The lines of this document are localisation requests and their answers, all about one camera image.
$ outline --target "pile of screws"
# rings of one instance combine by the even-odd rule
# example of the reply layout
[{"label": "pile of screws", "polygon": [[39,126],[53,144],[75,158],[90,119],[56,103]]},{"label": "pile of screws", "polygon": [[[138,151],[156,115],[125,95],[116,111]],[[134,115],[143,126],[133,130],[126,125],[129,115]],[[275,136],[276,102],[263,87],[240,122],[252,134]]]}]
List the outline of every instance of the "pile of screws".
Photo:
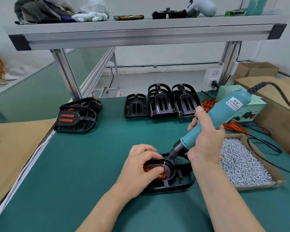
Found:
[{"label": "pile of screws", "polygon": [[235,186],[251,187],[274,183],[263,164],[237,138],[225,138],[220,165]]}]

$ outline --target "hand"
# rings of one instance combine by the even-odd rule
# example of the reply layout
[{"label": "hand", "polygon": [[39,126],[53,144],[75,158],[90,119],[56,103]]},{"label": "hand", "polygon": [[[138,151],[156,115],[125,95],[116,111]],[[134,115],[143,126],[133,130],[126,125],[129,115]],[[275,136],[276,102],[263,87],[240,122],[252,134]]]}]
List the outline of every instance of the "hand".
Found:
[{"label": "hand", "polygon": [[161,160],[157,150],[150,145],[140,144],[131,148],[129,156],[124,163],[122,171],[112,187],[127,202],[138,196],[160,173],[163,167],[155,167],[145,172],[143,165],[146,161],[153,159]]},{"label": "hand", "polygon": [[[225,136],[224,127],[221,125],[216,130],[211,118],[201,106],[195,110],[195,116],[201,124],[202,131],[195,141],[195,146],[188,151],[188,158],[192,164],[219,164],[220,149]],[[189,124],[188,131],[197,125],[196,117]]]}]

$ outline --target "teal bottle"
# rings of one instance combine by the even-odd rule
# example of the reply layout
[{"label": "teal bottle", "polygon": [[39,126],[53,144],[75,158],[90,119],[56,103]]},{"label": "teal bottle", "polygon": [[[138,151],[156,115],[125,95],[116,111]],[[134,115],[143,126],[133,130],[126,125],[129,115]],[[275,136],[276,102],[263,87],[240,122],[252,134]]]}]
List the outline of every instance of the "teal bottle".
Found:
[{"label": "teal bottle", "polygon": [[267,0],[250,0],[245,15],[261,15]]}]

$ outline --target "forearm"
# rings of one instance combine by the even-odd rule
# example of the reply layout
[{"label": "forearm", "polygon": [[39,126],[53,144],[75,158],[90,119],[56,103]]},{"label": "forearm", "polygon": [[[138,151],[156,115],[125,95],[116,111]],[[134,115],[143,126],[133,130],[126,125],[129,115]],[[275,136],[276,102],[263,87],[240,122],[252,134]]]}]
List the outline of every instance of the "forearm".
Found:
[{"label": "forearm", "polygon": [[215,232],[265,230],[218,164],[192,163]]},{"label": "forearm", "polygon": [[76,232],[112,231],[118,215],[127,204],[126,200],[116,194],[115,187],[102,196]]}]

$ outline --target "smartphone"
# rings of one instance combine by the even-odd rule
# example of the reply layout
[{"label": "smartphone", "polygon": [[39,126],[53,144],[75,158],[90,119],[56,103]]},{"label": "smartphone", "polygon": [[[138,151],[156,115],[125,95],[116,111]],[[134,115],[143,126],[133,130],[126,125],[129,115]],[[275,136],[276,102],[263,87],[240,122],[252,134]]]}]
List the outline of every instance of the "smartphone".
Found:
[{"label": "smartphone", "polygon": [[135,20],[135,19],[144,19],[144,15],[121,15],[114,16],[115,20]]}]

